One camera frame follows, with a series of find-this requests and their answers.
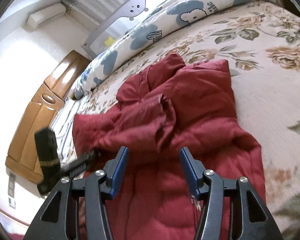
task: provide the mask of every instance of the bed sheet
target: bed sheet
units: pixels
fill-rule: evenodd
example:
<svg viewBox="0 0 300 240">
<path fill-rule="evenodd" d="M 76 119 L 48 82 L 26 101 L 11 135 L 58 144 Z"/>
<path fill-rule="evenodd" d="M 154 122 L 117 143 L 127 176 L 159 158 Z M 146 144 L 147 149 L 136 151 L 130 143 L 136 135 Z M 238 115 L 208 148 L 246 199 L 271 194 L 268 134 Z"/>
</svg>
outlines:
<svg viewBox="0 0 300 240">
<path fill-rule="evenodd" d="M 300 18 L 264 1 L 206 17 L 131 58 L 85 97 L 80 112 L 106 112 L 129 76 L 169 53 L 187 64 L 229 61 L 239 124 L 262 146 L 267 206 L 292 239 L 300 227 Z"/>
</svg>

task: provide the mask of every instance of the metal bolt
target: metal bolt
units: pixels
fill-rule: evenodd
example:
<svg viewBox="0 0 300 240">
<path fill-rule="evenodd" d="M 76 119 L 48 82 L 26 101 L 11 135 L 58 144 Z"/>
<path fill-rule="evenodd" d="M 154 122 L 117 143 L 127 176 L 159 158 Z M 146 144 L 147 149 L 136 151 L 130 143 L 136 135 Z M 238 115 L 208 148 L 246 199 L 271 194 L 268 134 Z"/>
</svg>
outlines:
<svg viewBox="0 0 300 240">
<path fill-rule="evenodd" d="M 204 173 L 208 176 L 212 176 L 214 174 L 213 170 L 205 170 Z"/>
<path fill-rule="evenodd" d="M 69 181 L 70 181 L 69 177 L 63 177 L 63 178 L 61 179 L 61 182 L 62 182 L 62 183 L 68 183 Z"/>
<path fill-rule="evenodd" d="M 248 178 L 246 178 L 246 177 L 240 177 L 239 180 L 240 180 L 242 183 L 247 183 L 247 182 L 248 182 Z"/>
<path fill-rule="evenodd" d="M 96 171 L 97 176 L 103 176 L 104 174 L 105 174 L 105 171 L 103 171 L 103 170 Z"/>
</svg>

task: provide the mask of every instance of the brown wooden panel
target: brown wooden panel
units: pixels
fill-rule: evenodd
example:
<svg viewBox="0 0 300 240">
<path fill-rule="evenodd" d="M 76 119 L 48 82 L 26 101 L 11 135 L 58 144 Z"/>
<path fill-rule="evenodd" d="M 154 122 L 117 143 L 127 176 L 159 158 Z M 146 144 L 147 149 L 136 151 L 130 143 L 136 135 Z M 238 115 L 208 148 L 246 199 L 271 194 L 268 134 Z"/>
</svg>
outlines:
<svg viewBox="0 0 300 240">
<path fill-rule="evenodd" d="M 32 101 L 57 111 L 59 111 L 65 105 L 64 101 L 52 93 L 45 84 L 40 86 L 38 91 L 34 94 Z"/>
<path fill-rule="evenodd" d="M 10 143 L 8 156 L 15 161 L 19 161 L 29 130 L 41 108 L 41 104 L 30 102 L 21 118 L 16 133 Z"/>
<path fill-rule="evenodd" d="M 49 75 L 44 83 L 61 99 L 65 99 L 75 80 L 89 65 L 90 60 L 76 51 L 71 51 Z"/>
<path fill-rule="evenodd" d="M 39 184 L 43 180 L 43 176 L 32 172 L 31 170 L 27 169 L 26 167 L 16 162 L 9 156 L 7 156 L 6 158 L 6 166 L 16 174 L 35 184 Z"/>
<path fill-rule="evenodd" d="M 40 175 L 40 176 L 43 176 L 38 157 L 37 157 L 37 160 L 35 162 L 34 172 L 36 174 Z"/>
<path fill-rule="evenodd" d="M 37 150 L 34 142 L 34 133 L 37 130 L 47 126 L 50 123 L 54 113 L 55 110 L 42 105 L 29 130 L 25 146 L 22 150 L 20 163 L 31 171 L 34 170 L 34 165 L 37 160 Z"/>
</svg>

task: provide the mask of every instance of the red puffer jacket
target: red puffer jacket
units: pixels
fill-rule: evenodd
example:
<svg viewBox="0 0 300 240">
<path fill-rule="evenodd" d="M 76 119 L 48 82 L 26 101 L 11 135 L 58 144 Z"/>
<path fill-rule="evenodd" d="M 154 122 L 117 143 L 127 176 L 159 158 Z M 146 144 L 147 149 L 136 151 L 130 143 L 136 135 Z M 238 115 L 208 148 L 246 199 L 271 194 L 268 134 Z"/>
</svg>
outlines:
<svg viewBox="0 0 300 240">
<path fill-rule="evenodd" d="M 222 177 L 248 177 L 265 200 L 261 148 L 238 125 L 226 60 L 186 66 L 170 54 L 129 77 L 117 100 L 105 114 L 76 115 L 73 125 L 78 155 L 93 148 L 108 152 L 93 170 L 121 145 L 130 150 L 120 194 L 107 202 L 114 239 L 193 239 L 200 212 L 179 164 L 184 146 Z M 221 239 L 228 220 L 225 202 Z"/>
</svg>

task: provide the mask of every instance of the blue and white blanket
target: blue and white blanket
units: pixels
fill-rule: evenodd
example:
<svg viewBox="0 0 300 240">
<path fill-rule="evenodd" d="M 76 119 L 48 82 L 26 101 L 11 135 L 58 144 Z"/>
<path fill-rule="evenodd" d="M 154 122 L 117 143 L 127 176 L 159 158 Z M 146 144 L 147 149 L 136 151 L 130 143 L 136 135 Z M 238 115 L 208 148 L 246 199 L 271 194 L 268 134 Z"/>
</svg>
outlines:
<svg viewBox="0 0 300 240">
<path fill-rule="evenodd" d="M 199 19 L 254 0 L 166 0 L 110 48 L 98 55 L 78 79 L 74 95 L 82 98 L 131 57 Z M 264 0 L 275 3 L 275 0 Z"/>
</svg>

